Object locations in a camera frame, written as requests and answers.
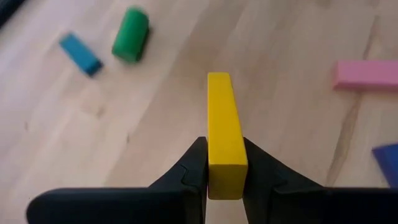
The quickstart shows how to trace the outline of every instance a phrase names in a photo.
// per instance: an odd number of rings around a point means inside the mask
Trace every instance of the toy block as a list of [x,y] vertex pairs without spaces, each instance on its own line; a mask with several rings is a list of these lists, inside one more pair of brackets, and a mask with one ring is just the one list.
[[61,47],[76,63],[80,70],[92,77],[101,69],[101,61],[74,34],[68,34],[60,41]]
[[339,61],[334,88],[398,90],[398,61]]
[[228,73],[208,74],[208,197],[242,198],[248,159]]
[[127,63],[141,59],[149,35],[149,19],[139,8],[127,9],[112,47],[112,54]]
[[398,187],[398,144],[373,149],[373,155],[391,187]]

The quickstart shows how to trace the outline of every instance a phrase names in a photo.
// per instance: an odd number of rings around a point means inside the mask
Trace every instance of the wooden block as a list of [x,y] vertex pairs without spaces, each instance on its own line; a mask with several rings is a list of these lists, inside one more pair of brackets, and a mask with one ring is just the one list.
[[237,200],[243,195],[248,159],[228,73],[208,74],[208,196]]
[[101,61],[73,34],[66,35],[60,41],[61,47],[69,57],[79,66],[80,70],[92,77],[101,69]]
[[373,149],[384,176],[391,187],[398,187],[398,144]]
[[398,61],[339,61],[335,72],[335,88],[398,90]]

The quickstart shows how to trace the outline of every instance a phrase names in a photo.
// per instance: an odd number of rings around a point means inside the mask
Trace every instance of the green wooden cylinder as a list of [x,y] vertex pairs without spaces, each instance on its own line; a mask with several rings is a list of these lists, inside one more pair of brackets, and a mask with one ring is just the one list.
[[112,54],[131,63],[141,59],[149,31],[147,15],[136,7],[127,9],[112,47]]

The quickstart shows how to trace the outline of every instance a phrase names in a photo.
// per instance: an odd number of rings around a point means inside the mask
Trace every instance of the blue wooden block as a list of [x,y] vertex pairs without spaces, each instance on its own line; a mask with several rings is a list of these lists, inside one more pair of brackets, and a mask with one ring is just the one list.
[[68,34],[60,40],[60,45],[81,70],[92,77],[101,69],[101,61],[75,35]]
[[391,187],[398,187],[398,144],[373,149],[373,155]]

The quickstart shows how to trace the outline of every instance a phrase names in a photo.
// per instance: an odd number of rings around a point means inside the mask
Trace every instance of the wood grain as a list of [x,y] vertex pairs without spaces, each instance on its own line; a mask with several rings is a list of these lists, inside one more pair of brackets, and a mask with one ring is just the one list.
[[[111,55],[124,11],[152,35],[140,64]],[[206,136],[206,75],[229,72],[244,135],[335,186],[386,187],[373,146],[398,139],[394,93],[333,91],[338,59],[398,57],[394,0],[30,0],[0,33],[0,222],[57,187],[137,187]],[[105,64],[84,76],[58,39]],[[207,223],[247,223],[208,201]]]

